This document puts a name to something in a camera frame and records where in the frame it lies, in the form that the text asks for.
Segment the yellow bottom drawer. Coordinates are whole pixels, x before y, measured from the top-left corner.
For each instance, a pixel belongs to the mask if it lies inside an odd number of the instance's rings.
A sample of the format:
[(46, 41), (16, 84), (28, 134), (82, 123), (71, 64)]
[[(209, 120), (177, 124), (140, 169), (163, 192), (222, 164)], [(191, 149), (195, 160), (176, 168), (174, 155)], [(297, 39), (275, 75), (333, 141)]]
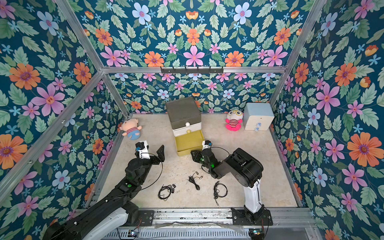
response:
[(204, 140), (205, 138), (201, 130), (175, 137), (177, 155), (181, 157), (190, 154), (191, 151), (201, 151)]

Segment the black earphones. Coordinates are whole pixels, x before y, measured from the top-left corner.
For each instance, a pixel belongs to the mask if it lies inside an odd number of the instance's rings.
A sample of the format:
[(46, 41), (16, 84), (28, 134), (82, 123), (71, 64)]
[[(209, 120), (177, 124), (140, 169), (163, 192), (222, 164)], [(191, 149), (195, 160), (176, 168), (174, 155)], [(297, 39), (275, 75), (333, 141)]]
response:
[(225, 198), (228, 195), (228, 188), (226, 185), (217, 181), (214, 185), (214, 200), (218, 208), (221, 208), (218, 199)]
[(201, 180), (202, 178), (203, 178), (203, 176), (199, 176), (198, 172), (194, 172), (191, 176), (189, 176), (188, 181), (195, 186), (197, 191), (199, 191), (201, 188), (197, 184), (196, 179)]
[(158, 192), (158, 198), (163, 201), (167, 201), (168, 198), (175, 193), (176, 185), (162, 186)]

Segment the white drawer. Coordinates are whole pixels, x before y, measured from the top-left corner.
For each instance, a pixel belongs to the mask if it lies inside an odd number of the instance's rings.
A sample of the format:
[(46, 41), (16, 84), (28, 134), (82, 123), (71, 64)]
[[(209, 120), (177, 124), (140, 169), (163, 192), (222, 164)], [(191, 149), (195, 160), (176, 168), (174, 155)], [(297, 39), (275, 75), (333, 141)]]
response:
[(202, 123), (193, 124), (190, 126), (182, 127), (173, 130), (174, 137), (190, 134), (192, 132), (200, 131), (202, 129)]

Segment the grey top drawer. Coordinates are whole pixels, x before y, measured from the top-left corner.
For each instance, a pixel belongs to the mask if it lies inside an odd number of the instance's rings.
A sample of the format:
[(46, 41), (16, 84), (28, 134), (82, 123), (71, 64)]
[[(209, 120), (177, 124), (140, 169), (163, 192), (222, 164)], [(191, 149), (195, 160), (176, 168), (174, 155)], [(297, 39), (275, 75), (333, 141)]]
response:
[(172, 129), (179, 129), (201, 122), (201, 112), (193, 97), (166, 103)]

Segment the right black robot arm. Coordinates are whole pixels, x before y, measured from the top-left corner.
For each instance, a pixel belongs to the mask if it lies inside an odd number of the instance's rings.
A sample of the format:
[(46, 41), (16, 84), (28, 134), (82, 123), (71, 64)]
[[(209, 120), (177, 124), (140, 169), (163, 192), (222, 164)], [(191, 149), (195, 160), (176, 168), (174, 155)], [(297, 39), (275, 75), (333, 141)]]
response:
[(260, 215), (264, 211), (261, 200), (261, 178), (263, 165), (243, 149), (238, 148), (219, 162), (211, 148), (191, 151), (194, 162), (207, 169), (214, 179), (221, 179), (231, 173), (244, 188), (245, 211), (250, 215)]

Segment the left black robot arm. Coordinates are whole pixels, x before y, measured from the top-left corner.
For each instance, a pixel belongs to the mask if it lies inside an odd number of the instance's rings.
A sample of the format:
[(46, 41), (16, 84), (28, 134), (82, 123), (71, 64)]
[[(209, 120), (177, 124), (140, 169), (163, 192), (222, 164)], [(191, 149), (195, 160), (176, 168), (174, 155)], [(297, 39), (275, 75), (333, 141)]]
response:
[(125, 224), (141, 223), (139, 207), (132, 199), (143, 190), (151, 167), (165, 161), (165, 146), (155, 154), (146, 141), (136, 143), (135, 158), (125, 169), (125, 177), (103, 199), (82, 214), (63, 224), (54, 223), (44, 233), (44, 240), (101, 240)]

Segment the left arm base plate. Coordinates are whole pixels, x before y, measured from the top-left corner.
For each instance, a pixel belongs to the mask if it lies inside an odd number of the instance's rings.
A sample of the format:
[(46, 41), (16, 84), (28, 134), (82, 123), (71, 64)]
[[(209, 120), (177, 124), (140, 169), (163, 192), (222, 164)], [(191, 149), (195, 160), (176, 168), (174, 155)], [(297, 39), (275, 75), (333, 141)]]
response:
[(124, 224), (125, 227), (147, 227), (151, 226), (154, 220), (153, 210), (138, 210), (132, 215), (128, 216), (127, 222)]

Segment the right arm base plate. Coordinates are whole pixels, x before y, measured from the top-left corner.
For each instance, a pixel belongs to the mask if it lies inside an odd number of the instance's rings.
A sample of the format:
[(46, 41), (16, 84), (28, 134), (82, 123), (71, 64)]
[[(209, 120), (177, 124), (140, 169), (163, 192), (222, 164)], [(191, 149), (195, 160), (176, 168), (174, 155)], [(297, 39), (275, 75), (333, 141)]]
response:
[(252, 213), (246, 207), (231, 208), (233, 225), (242, 226), (272, 226), (274, 224), (271, 212), (262, 205), (261, 209)]

